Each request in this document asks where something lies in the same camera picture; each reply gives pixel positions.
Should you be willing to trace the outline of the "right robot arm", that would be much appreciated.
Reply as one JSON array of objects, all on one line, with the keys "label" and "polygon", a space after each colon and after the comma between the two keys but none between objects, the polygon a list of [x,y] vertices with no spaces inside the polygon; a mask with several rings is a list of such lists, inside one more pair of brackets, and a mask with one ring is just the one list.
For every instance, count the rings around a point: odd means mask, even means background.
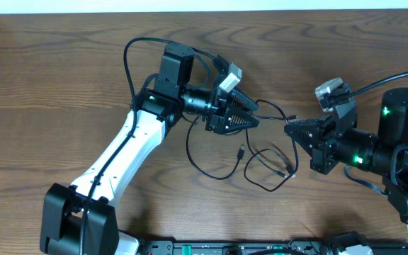
[{"label": "right robot arm", "polygon": [[319,101],[324,117],[294,121],[285,133],[311,157],[311,169],[328,174],[338,163],[382,177],[382,194],[408,228],[408,88],[390,89],[382,97],[376,133],[357,127],[352,95],[334,92]]}]

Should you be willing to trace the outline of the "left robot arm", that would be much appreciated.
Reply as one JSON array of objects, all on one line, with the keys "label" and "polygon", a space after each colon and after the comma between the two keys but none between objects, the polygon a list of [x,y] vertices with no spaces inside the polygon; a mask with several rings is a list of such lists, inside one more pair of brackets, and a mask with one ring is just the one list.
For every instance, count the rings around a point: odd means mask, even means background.
[{"label": "left robot arm", "polygon": [[133,96],[130,112],[103,154],[70,185],[54,184],[45,194],[40,250],[45,254],[136,254],[140,241],[121,230],[116,210],[147,156],[184,113],[219,135],[255,128],[258,108],[238,89],[242,70],[212,57],[217,76],[211,89],[190,83],[201,50],[168,41],[159,71]]}]

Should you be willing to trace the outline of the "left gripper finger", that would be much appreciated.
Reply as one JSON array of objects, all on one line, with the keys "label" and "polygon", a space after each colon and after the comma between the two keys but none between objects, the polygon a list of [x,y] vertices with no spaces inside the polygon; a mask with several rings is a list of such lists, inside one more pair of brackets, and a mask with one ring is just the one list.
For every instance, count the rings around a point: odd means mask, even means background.
[{"label": "left gripper finger", "polygon": [[234,88],[228,94],[228,98],[231,100],[231,104],[237,108],[242,108],[244,111],[257,111],[258,104],[249,98],[245,93],[237,88]]},{"label": "left gripper finger", "polygon": [[222,134],[239,130],[257,128],[259,121],[241,108],[229,106],[226,109],[222,124]]}]

